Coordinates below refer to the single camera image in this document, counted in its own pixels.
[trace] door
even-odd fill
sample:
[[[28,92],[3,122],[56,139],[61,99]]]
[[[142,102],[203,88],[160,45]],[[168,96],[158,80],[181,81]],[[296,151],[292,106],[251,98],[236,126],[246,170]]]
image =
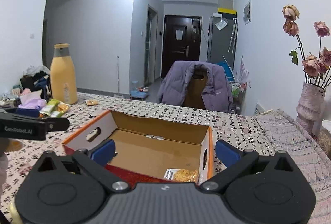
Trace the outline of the door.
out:
[[[161,77],[175,61],[198,61],[201,44],[201,17],[165,16]]]
[[[211,17],[207,62],[217,64],[219,62],[224,62],[225,58],[230,68],[233,69],[234,56],[236,53],[236,47],[233,47],[233,41],[230,51],[228,50],[232,36],[232,28],[234,25],[233,18],[236,16],[227,14],[223,15],[223,17],[227,19],[228,25],[221,30],[219,30],[216,26],[216,24],[221,21],[221,18]]]

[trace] pink rose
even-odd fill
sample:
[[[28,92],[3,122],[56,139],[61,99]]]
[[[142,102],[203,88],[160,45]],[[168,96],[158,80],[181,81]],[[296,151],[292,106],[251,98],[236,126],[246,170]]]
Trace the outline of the pink rose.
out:
[[[306,60],[317,60],[317,57],[310,52],[310,55],[307,55]]]
[[[326,71],[328,70],[328,68],[324,65],[324,62],[321,61],[321,60],[318,61],[317,65],[318,65],[318,72],[319,73],[325,74]]]
[[[316,33],[319,37],[330,36],[330,29],[325,24],[325,22],[322,22],[322,21],[315,22],[314,27],[315,27]]]
[[[303,66],[303,70],[305,71],[305,73],[307,73],[307,75],[309,75],[311,77],[318,76],[319,67],[317,64],[317,60],[302,61],[302,66]]]
[[[331,66],[331,51],[327,50],[326,47],[324,46],[324,49],[321,52],[321,57],[320,59],[324,62],[326,66]]]
[[[296,23],[287,19],[283,26],[284,32],[286,32],[290,36],[296,36],[299,33],[299,27]]]
[[[299,10],[294,5],[286,5],[283,7],[283,15],[284,18],[289,19],[290,21],[294,21],[299,18]]]

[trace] paper note on door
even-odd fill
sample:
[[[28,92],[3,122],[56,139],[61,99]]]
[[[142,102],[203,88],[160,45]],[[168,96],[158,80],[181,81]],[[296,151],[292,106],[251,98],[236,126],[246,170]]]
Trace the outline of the paper note on door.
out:
[[[176,30],[176,40],[183,40],[183,31]]]

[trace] dark brown door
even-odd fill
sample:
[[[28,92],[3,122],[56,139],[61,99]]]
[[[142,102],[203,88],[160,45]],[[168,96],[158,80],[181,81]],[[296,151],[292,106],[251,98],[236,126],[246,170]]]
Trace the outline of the dark brown door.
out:
[[[199,60],[201,21],[201,17],[165,16],[162,78],[175,61]]]

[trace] snack package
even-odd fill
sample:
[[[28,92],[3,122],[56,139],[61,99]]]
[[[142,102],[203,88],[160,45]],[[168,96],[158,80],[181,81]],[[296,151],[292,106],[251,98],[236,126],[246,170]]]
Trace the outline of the snack package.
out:
[[[58,106],[56,107],[56,111],[61,112],[62,114],[64,114],[65,112],[67,112],[69,110],[69,108],[70,108],[69,104],[60,102],[58,104]]]
[[[178,182],[198,182],[198,170],[190,171],[187,169],[167,169],[164,174],[164,179],[174,180]]]
[[[97,100],[85,100],[87,105],[97,105],[99,102]]]
[[[52,113],[51,113],[51,118],[60,118],[62,117],[63,113],[62,112],[59,112],[57,110],[54,110]]]
[[[51,113],[55,110],[56,106],[60,103],[60,101],[56,99],[50,99],[47,105],[40,110],[40,113],[44,116],[50,116]]]

